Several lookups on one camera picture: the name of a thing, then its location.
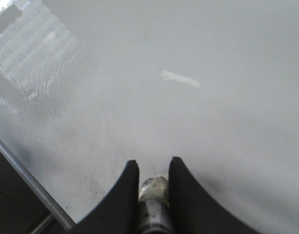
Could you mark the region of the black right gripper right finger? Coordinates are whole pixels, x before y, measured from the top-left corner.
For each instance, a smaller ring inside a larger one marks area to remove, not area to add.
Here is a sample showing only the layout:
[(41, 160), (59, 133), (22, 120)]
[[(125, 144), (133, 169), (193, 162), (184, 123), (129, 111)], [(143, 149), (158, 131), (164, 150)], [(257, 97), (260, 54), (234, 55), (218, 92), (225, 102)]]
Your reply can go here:
[(181, 157), (172, 157), (169, 207), (177, 234), (258, 234), (213, 199), (198, 183)]

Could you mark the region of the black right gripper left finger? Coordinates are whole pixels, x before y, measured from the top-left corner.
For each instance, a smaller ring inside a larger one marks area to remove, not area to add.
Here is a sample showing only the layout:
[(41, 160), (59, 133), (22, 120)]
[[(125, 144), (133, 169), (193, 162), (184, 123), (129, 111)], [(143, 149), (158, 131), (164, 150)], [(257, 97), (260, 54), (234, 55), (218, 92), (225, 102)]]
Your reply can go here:
[(138, 215), (139, 167), (127, 161), (103, 200), (68, 234), (133, 234)]

